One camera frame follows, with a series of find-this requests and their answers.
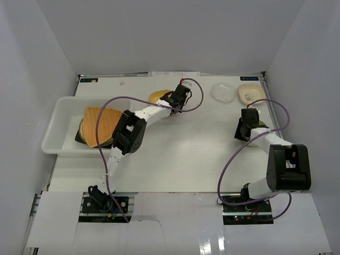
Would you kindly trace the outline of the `cream square panda dish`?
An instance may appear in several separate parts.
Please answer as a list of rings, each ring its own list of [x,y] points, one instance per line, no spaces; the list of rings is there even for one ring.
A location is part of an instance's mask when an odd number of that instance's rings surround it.
[[[238,93],[239,99],[244,105],[266,98],[266,94],[262,86],[256,83],[244,83],[239,85]]]

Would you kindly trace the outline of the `green square panda dish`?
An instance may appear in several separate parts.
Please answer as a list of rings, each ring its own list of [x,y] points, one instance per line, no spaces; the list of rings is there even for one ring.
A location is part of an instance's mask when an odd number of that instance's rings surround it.
[[[268,128],[268,126],[263,121],[259,121],[259,125],[264,126],[265,128]],[[250,143],[248,144],[248,147],[257,147],[257,145],[254,143]]]

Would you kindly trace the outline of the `clear glass small dish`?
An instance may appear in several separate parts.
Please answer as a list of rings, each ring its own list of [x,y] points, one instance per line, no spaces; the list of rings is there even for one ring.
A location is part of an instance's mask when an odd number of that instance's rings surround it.
[[[236,87],[226,82],[216,82],[210,94],[217,101],[231,103],[236,98]]]

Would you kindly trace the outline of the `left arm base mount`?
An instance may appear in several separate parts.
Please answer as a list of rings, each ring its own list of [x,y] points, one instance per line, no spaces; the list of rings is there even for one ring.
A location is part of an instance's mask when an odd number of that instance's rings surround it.
[[[129,197],[115,197],[128,221],[122,216],[117,204],[108,197],[104,206],[95,202],[89,196],[83,197],[79,213],[79,223],[128,223]]]

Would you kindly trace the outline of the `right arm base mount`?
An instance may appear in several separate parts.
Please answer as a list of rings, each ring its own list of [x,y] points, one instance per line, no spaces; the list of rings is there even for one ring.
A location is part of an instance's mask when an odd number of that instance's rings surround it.
[[[217,198],[217,204],[222,207],[225,226],[273,224],[270,202],[260,201],[249,205],[228,206]]]

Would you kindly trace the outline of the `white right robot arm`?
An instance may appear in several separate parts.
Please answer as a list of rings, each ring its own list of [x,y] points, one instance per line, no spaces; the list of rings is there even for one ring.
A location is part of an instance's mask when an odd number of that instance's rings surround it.
[[[259,199],[279,193],[308,191],[311,173],[308,149],[302,144],[292,144],[260,124],[258,110],[244,108],[234,138],[250,142],[268,155],[265,177],[245,184],[241,189],[240,206],[247,212],[259,206]]]

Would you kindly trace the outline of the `yellow square panda dish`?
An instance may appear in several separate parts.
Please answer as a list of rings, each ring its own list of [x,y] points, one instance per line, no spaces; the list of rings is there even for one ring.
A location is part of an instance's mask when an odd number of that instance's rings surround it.
[[[153,93],[150,94],[148,101],[150,103],[156,103],[158,100],[160,100],[160,98],[162,96],[164,96],[165,94],[167,94],[168,92],[171,92],[170,90],[159,90],[159,91],[155,91]]]

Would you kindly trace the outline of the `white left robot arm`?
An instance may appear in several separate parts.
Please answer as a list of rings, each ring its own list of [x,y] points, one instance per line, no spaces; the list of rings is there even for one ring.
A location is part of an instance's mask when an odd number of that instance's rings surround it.
[[[185,80],[182,79],[174,91],[163,93],[154,103],[148,102],[148,107],[136,112],[123,111],[114,129],[109,132],[112,139],[109,160],[104,157],[103,142],[99,138],[101,135],[99,131],[100,121],[109,103],[125,97],[112,98],[99,109],[95,126],[95,146],[103,159],[105,173],[100,178],[99,185],[88,187],[91,202],[99,211],[106,213],[111,211],[112,208],[121,210],[120,204],[114,198],[115,188],[110,187],[109,183],[109,179],[118,170],[120,161],[125,156],[135,153],[141,147],[148,126],[173,114],[184,112],[183,107],[191,96],[191,86],[186,85]]]

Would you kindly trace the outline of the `black square amber plate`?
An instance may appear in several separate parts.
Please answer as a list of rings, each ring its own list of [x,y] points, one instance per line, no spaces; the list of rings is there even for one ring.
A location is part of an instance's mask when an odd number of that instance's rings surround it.
[[[75,141],[84,145],[87,145],[85,139],[81,135],[80,129],[78,129],[76,135],[75,135]],[[100,146],[105,149],[110,149],[112,146],[113,139],[109,139],[108,141],[102,143]]]

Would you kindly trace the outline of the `woven bamboo triangular tray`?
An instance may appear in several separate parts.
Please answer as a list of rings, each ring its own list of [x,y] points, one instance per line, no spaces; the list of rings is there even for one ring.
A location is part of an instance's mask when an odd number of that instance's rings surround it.
[[[89,147],[96,147],[96,124],[101,107],[87,107],[84,111],[83,119],[80,123],[80,137]],[[101,114],[98,139],[102,146],[107,142],[112,141],[112,134],[122,116],[122,111],[113,108],[105,108]]]

